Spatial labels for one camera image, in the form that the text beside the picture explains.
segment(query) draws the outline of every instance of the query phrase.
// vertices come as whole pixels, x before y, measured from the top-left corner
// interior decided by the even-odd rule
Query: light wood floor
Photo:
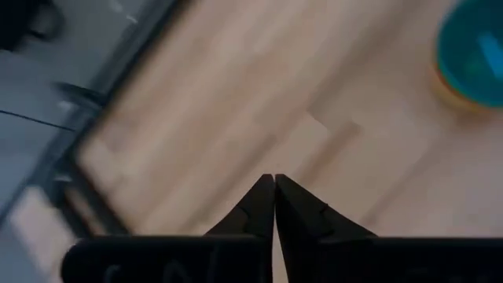
[[[286,173],[379,235],[503,236],[503,119],[431,92],[453,3],[196,2],[79,163],[138,234],[202,234]]]

